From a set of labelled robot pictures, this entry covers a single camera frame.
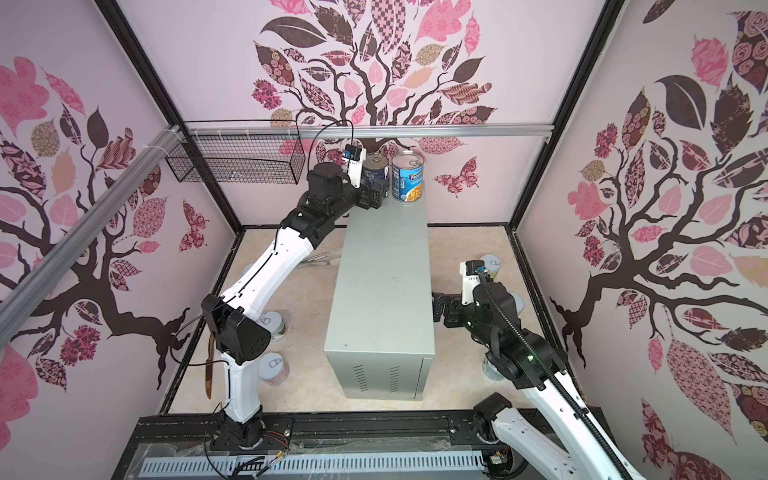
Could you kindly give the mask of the dark navy tall can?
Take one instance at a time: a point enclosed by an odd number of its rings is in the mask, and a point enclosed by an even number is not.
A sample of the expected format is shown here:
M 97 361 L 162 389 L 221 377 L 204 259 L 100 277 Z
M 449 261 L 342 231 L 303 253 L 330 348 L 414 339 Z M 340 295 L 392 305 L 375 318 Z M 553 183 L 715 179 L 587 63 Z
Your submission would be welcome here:
M 389 196 L 389 160 L 383 154 L 374 152 L 366 156 L 362 165 L 361 183 L 380 190 L 384 198 Z

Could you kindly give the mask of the blue chicken noodle soup can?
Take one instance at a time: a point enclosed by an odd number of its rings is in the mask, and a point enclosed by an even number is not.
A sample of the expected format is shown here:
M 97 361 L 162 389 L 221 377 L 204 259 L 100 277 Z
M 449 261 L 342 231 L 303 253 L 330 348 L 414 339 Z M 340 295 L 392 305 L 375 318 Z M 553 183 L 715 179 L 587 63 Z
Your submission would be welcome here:
M 404 150 L 390 163 L 391 194 L 395 200 L 414 203 L 422 197 L 424 158 L 421 154 Z

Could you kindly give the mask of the green short can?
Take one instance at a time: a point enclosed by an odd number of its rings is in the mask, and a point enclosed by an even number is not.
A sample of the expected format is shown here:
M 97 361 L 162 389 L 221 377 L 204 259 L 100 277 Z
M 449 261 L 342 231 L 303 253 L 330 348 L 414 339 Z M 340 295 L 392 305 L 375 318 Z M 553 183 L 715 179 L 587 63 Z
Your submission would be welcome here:
M 484 262 L 484 266 L 487 271 L 487 274 L 492 279 L 496 279 L 501 270 L 501 266 L 502 266 L 501 259 L 494 254 L 485 254 L 481 257 L 481 260 Z

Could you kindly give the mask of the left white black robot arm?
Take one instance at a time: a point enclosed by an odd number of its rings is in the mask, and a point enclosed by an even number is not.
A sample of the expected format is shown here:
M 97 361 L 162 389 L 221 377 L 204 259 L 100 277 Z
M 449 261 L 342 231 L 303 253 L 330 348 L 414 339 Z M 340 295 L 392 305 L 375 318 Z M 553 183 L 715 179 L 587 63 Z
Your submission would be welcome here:
M 203 318 L 225 364 L 226 400 L 221 427 L 225 446 L 251 449 L 262 442 L 265 425 L 259 398 L 259 358 L 272 334 L 259 322 L 264 307 L 288 275 L 354 207 L 379 208 L 384 184 L 363 179 L 363 162 L 347 167 L 319 163 L 307 175 L 308 190 L 281 221 L 275 238 L 246 273 L 224 292 L 202 301 Z

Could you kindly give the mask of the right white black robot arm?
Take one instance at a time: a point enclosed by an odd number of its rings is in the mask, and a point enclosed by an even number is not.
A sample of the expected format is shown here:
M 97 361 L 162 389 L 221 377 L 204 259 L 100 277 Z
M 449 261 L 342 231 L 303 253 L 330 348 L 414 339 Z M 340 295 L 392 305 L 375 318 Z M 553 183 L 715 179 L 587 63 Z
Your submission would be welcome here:
M 527 467 L 545 479 L 639 479 L 586 402 L 565 365 L 565 354 L 523 327 L 521 299 L 500 283 L 471 277 L 459 294 L 435 293 L 433 317 L 466 329 L 485 347 L 485 360 L 533 405 L 550 428 L 542 432 L 510 400 L 493 393 L 473 408 L 473 430 L 496 452 L 492 479 L 512 479 Z

